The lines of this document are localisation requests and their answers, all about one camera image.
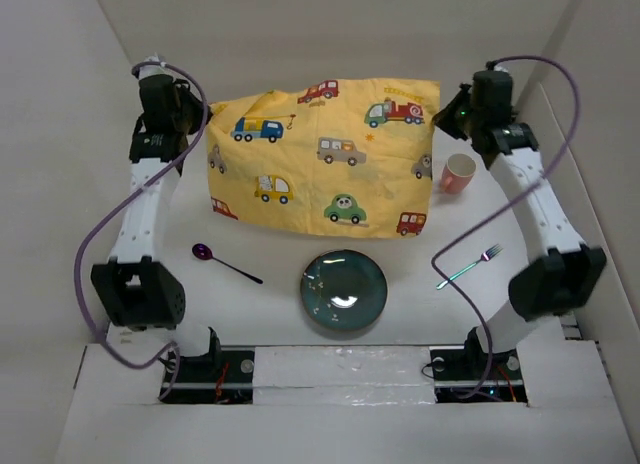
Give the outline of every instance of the purple spoon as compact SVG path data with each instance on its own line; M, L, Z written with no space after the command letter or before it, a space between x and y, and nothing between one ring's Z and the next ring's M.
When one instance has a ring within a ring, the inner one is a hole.
M251 279L253 282L256 282L258 284L262 284L264 281L256 276L252 276L251 274L248 274L244 271L241 271L240 269L238 269L237 267L233 267L231 264L227 264L226 262L218 259L217 257L215 257L213 255L213 251L211 249L209 249L209 247L206 244L202 244L201 242L199 242L198 244L195 244L192 248L191 248L191 252L193 253L194 256L196 256L198 259L200 259L201 261L216 261L219 262L220 264L223 264L225 266L227 266L229 269L233 269L236 272L239 272L240 274L242 274L245 277L248 277L249 279Z

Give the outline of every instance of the black mount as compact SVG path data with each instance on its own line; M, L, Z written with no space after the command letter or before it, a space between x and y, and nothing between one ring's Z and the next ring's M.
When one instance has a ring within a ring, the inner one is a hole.
M220 346L220 339L209 328L209 352L202 356L180 356L176 386L162 399L165 404L251 404L253 402L253 348ZM169 352L169 361L176 358ZM173 377L164 375L160 394Z
M473 85L461 84L458 94L433 117L433 122L454 139L471 138L471 148L489 169L498 154L508 155L526 147L538 150L529 125L515 122L512 93L513 79L508 73L476 72Z
M168 74L140 79L139 87L143 113L133 131L129 159L134 164L153 158L169 163L187 148L187 135L199 129L203 104L187 81ZM211 117L207 106L207 122ZM176 169L182 175L182 163ZM184 318L182 284L150 256L141 256L137 263L113 259L96 264L91 268L91 282L116 326L175 329Z
M129 159L133 163L150 158L171 162L187 148L187 135L200 127L202 103L187 81L167 74L145 77L139 86L143 113L133 132ZM209 107L207 113L209 122L213 115ZM145 130L140 132L143 124ZM176 169L182 175L182 163Z
M561 316L583 307L607 263L601 247L582 244L579 251L550 249L509 282L509 300L526 321Z
M487 355L482 351L476 329L467 335L463 346L434 346L429 349L431 363L428 372L434 380L436 402L440 403L472 403L494 402L489 394L502 401L509 401L515 396L518 402L527 402L527 393L523 384L522 372L515 349L508 352L494 353L493 364L484 386L472 399L461 399L482 378L487 365ZM509 367L514 359L517 365Z

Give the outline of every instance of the cartoon car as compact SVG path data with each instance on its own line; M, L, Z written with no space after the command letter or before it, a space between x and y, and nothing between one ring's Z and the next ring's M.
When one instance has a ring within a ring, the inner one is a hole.
M333 137L321 137L318 139L318 159L322 159L327 164L333 161L346 162L350 166L364 164L367 162L367 155L358 151L353 141L349 139L336 139Z
M367 213L358 207L356 198L350 194L338 194L331 201L331 205L324 210L324 217L328 217L332 222L340 219L358 224L367 220Z
M338 81L323 81L317 86L311 86L307 89L307 93L298 98L298 104L302 104L303 102L309 103L312 99L320 96L331 99L332 97L338 97L338 94L340 94L340 91L338 91Z
M224 174L227 172L227 165L222 160L222 156L220 155L220 146L216 144L213 146L213 151L209 153L209 166L211 169L218 169L220 174Z
M223 216L230 217L231 219L238 220L238 216L233 214L229 210L229 206L226 203L222 202L220 199L211 198L211 206L213 207L213 212L217 212L218 214L222 214Z
M398 219L398 226L396 232L403 236L406 236L410 232L419 236L424 227L424 223L427 222L427 215L419 212L403 212Z
M422 124L424 115L420 104L409 102L407 104L396 105L396 101L387 98L384 102L374 104L369 108L364 116L364 123L371 127L378 127L388 121L404 121L407 124L415 122Z
M236 123L236 127L231 131L231 137L236 141L244 139L247 142L255 137L256 139L268 139L269 142L276 142L284 134L284 127L276 121L265 118L243 117Z
M433 173L431 171L431 154L423 154L413 166L411 166L411 174L418 179L422 179L422 176L427 176L429 179L433 179Z
M275 174L256 177L256 191L253 195L260 197L264 202L278 199L281 204L286 204L293 199L293 191L289 183Z

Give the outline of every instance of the white wall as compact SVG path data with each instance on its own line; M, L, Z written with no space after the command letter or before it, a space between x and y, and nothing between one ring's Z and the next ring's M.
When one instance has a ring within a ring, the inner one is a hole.
M591 244L604 245L609 256L608 268L578 319L587 337L600 341L636 449L640 449L638 2L580 0L547 46L549 57L565 64L577 79L583 105L572 147L574 160L562 163L552 181L578 230ZM559 73L541 66L523 98L522 117L536 133L544 134L540 144L548 161L570 125L569 87ZM550 119L544 116L545 108ZM585 192L593 209L585 207Z
M189 69L209 100L328 77L441 81L442 99L489 59L539 52L569 0L99 0L132 61ZM523 83L532 66L516 74Z
M86 342L73 258L126 195L137 85L95 0L0 0L0 42L0 342Z

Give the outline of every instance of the green car print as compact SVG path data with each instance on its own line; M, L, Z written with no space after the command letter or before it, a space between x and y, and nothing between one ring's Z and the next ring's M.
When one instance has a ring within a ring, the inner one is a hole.
M331 205L324 210L324 217L328 217L332 222L339 220L351 221L358 224L367 220L367 213L358 207L358 203L350 194L338 194L331 201Z

